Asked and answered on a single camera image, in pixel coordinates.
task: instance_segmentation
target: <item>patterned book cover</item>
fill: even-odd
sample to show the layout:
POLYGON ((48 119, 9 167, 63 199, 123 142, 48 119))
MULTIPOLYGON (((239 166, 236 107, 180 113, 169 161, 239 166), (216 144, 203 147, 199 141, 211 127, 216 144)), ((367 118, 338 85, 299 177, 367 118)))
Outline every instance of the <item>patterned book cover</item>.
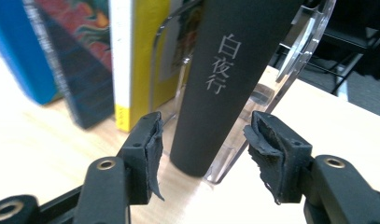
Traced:
POLYGON ((114 112, 108 0, 23 0, 74 121, 114 112))

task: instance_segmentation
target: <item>book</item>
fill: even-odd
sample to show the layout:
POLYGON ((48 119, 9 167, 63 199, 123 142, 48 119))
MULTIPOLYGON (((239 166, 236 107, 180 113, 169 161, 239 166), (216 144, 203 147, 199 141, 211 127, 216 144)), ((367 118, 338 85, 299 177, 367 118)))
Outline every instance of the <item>book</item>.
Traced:
POLYGON ((155 77, 151 75, 153 43, 170 13, 188 0, 110 0, 115 118, 129 132, 145 114, 175 96, 183 55, 191 49, 201 8, 172 18, 156 45, 155 77))
POLYGON ((27 97, 40 105, 60 97, 21 0, 0 0, 0 54, 27 97))
POLYGON ((204 176, 301 0, 206 0, 170 160, 204 176))
POLYGON ((74 122, 114 113, 108 1, 23 0, 74 122))

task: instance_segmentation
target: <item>light wooden desk surface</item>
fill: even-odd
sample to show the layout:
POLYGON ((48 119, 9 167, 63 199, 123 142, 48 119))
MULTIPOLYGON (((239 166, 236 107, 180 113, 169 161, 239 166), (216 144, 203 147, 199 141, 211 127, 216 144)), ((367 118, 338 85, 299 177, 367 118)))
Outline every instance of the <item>light wooden desk surface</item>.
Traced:
MULTIPOLYGON (((299 80, 274 114, 314 145, 314 156, 352 162, 380 190, 380 117, 299 80)), ((48 202, 80 185, 92 161, 116 155, 126 137, 113 119, 82 131, 63 101, 33 104, 0 63, 0 200, 32 194, 48 202)), ((305 223, 303 205, 276 205, 259 175, 244 152, 211 186, 183 175, 163 155, 158 178, 165 202, 154 196, 147 206, 132 206, 133 223, 305 223)))

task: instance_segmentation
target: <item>black metal arm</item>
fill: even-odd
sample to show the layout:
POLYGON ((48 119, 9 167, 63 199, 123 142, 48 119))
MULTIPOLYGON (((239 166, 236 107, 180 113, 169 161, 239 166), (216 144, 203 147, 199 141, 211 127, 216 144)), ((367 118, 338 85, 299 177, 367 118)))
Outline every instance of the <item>black metal arm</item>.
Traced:
POLYGON ((157 181, 162 149, 161 113, 148 114, 117 157, 89 166, 83 186, 42 206, 30 195, 6 198, 0 201, 0 224, 131 223, 131 204, 148 204, 152 192, 162 199, 157 181))

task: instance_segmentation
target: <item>blue book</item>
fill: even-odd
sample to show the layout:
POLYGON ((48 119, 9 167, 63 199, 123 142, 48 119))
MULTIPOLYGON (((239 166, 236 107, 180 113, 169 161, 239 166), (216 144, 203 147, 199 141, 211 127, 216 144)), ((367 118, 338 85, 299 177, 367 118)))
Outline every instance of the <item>blue book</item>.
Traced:
POLYGON ((29 98, 44 105, 59 97, 21 0, 0 0, 0 54, 29 98))

